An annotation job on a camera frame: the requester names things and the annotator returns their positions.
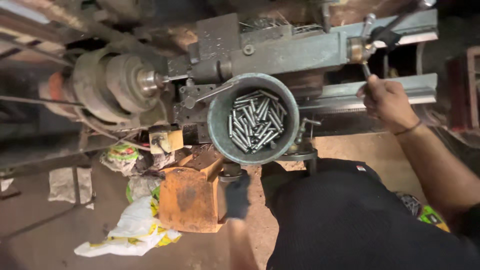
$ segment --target person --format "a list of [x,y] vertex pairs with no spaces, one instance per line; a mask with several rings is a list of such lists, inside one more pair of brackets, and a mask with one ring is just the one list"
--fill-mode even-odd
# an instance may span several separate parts
[[[480,269],[479,178],[421,123],[400,83],[372,75],[358,92],[365,94],[368,114],[395,134],[429,204],[454,233],[418,221],[363,162],[318,159],[317,174],[303,178],[268,163],[261,181],[279,230],[266,268]],[[245,222],[249,182],[245,176],[226,187],[234,270],[258,269]]]

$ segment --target white plastic bag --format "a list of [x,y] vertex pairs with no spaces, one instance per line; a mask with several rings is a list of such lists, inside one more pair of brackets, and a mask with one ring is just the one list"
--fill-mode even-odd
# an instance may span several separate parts
[[152,196],[135,200],[123,211],[107,240],[100,244],[85,242],[74,250],[75,254],[84,257],[104,254],[142,256],[153,247],[177,242],[181,233],[162,228],[160,221],[154,218],[157,204]]

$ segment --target black shirt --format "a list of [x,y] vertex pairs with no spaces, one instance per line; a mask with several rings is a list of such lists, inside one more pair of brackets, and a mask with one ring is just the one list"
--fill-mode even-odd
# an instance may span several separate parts
[[278,189],[267,270],[480,270],[479,207],[465,215],[464,235],[447,233],[418,221],[365,167],[324,169]]

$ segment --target concrete floor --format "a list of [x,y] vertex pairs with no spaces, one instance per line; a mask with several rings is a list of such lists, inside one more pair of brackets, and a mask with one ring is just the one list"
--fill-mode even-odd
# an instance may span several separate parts
[[[375,169],[385,185],[424,200],[421,187],[398,143],[390,134],[320,137],[315,140],[320,157],[362,160]],[[295,162],[284,162],[287,170],[301,169]],[[251,207],[247,217],[255,257],[260,269],[275,246],[278,225],[264,206],[260,167],[247,168],[252,176],[249,189]],[[73,249],[84,241],[101,242],[128,205],[125,187],[128,179],[111,172],[98,162],[93,165],[93,185],[97,195],[95,210],[79,209],[34,231],[0,244],[2,269],[22,270],[130,270],[130,269],[227,269],[228,238],[225,227],[218,233],[186,233],[178,243],[154,248],[143,257],[105,255],[96,258],[76,256]],[[18,178],[19,197],[0,202],[0,235],[29,225],[71,207],[69,203],[47,202],[48,173]]]

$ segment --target gloved hand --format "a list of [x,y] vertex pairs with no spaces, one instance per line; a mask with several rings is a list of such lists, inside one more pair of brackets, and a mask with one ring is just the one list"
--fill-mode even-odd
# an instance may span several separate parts
[[227,219],[242,219],[247,216],[248,186],[250,176],[245,174],[239,180],[231,182],[225,188],[225,199],[227,201]]

